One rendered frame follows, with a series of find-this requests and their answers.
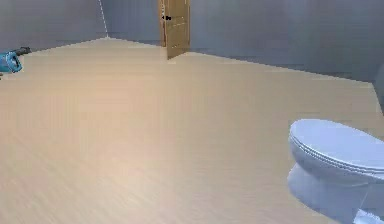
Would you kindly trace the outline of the white toilet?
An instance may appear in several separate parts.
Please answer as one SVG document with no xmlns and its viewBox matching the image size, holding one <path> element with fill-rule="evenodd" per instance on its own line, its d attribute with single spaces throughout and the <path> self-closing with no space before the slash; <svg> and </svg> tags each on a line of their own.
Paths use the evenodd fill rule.
<svg viewBox="0 0 384 224">
<path fill-rule="evenodd" d="M 353 127 L 299 119 L 289 128 L 290 193 L 338 224 L 384 224 L 384 141 Z"/>
</svg>

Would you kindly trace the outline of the brown wooden room door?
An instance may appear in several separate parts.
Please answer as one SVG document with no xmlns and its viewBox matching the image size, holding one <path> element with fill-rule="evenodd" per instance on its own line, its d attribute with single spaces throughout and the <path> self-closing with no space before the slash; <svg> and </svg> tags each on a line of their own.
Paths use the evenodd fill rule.
<svg viewBox="0 0 384 224">
<path fill-rule="evenodd" d="M 190 0 L 158 0 L 160 44 L 166 48 L 167 59 L 190 50 Z M 166 21 L 162 16 L 170 16 Z"/>
</svg>

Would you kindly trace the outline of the blue handheld vacuum cleaner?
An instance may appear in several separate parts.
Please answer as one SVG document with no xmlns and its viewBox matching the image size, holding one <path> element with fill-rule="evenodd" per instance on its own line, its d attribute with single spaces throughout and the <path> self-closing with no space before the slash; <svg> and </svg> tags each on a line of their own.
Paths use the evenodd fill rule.
<svg viewBox="0 0 384 224">
<path fill-rule="evenodd" d="M 0 73 L 16 73 L 22 70 L 19 57 L 31 53 L 30 47 L 20 47 L 15 50 L 0 53 Z"/>
</svg>

